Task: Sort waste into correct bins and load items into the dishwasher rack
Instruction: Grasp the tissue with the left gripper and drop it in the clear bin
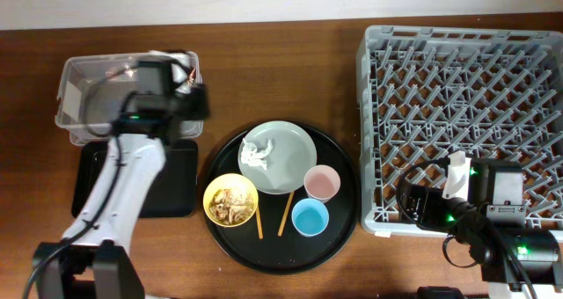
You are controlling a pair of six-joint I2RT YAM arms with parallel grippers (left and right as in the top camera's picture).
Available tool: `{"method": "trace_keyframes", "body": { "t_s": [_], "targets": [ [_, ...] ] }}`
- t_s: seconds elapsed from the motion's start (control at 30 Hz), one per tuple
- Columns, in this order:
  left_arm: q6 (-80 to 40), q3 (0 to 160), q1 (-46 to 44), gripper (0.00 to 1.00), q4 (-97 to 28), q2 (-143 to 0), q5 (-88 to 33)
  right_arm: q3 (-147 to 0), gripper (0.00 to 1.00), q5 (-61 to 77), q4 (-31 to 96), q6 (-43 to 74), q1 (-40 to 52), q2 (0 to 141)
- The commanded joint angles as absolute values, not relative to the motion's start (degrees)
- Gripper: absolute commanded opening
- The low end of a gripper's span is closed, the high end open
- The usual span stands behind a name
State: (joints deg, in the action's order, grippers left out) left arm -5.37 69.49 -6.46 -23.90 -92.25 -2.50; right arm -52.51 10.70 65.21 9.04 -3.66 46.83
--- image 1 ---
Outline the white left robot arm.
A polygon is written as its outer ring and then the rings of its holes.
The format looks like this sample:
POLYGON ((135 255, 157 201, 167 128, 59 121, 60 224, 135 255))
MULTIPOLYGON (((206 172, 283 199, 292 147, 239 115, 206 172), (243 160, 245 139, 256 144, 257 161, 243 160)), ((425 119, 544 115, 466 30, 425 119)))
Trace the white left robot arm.
POLYGON ((209 115, 205 84, 129 93, 86 203, 58 243, 39 244, 22 296, 35 291, 40 298, 146 297, 128 255, 136 222, 182 121, 209 115))

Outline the grey plate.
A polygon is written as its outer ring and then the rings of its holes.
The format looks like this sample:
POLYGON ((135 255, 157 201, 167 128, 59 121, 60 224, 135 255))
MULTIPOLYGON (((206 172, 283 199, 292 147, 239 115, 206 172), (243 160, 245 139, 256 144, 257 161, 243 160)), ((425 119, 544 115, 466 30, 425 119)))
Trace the grey plate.
POLYGON ((242 164, 238 149, 238 167, 262 193, 285 194, 303 186, 306 172, 317 164, 317 149, 311 136, 304 130, 283 120, 259 124, 243 136, 242 141, 254 142, 260 150, 271 139, 274 149, 267 157, 267 170, 242 164))

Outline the yellow bowl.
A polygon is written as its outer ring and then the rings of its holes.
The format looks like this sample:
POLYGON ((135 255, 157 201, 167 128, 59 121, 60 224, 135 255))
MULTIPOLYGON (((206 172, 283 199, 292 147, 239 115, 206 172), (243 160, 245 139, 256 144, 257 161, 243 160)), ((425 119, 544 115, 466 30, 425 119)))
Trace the yellow bowl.
POLYGON ((227 173, 213 179, 206 187, 205 192, 203 194, 203 209, 206 216, 211 222, 224 228, 234 228, 248 222, 254 216, 257 205, 259 205, 259 196, 258 196, 257 188, 251 182, 251 180, 249 180, 243 175, 236 173, 227 173), (248 218, 246 221, 235 226, 224 226, 221 223, 217 222, 209 213, 208 205, 215 192, 218 191, 219 189, 238 189, 241 192, 250 193, 254 198, 254 211, 252 216, 248 218))

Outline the food scraps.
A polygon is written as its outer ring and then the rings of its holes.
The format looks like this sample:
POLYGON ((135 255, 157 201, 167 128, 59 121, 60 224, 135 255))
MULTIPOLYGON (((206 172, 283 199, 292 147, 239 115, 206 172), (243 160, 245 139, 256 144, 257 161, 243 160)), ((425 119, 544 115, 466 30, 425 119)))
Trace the food scraps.
POLYGON ((235 226, 252 216, 254 198, 238 189, 219 189, 213 195, 208 211, 222 225, 235 226))

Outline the blue cup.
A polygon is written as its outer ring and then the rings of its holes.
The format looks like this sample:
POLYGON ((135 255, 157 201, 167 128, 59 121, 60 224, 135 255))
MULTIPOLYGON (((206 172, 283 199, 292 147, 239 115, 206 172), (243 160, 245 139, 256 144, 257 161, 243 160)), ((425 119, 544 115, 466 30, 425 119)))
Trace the blue cup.
POLYGON ((315 237, 321 234, 330 220, 327 207, 312 198, 300 200, 291 212, 291 222, 299 234, 315 237))

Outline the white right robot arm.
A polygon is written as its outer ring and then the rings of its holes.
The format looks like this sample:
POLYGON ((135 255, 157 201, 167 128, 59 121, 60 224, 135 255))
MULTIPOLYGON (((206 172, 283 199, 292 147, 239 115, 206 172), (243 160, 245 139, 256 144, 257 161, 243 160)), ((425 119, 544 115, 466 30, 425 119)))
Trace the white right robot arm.
POLYGON ((437 189, 404 181, 397 203, 418 228, 447 235, 443 253, 451 240, 469 246, 469 266, 480 267, 489 297, 562 297, 562 256, 551 232, 502 227, 466 200, 446 200, 437 189))

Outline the pink cup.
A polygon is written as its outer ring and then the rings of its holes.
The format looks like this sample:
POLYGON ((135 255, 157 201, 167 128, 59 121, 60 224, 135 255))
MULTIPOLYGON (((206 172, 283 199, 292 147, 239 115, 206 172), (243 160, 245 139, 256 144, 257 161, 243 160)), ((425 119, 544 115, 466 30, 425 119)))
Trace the pink cup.
POLYGON ((331 166, 319 164, 304 176, 304 189, 309 198, 327 203, 340 190, 340 175, 331 166))

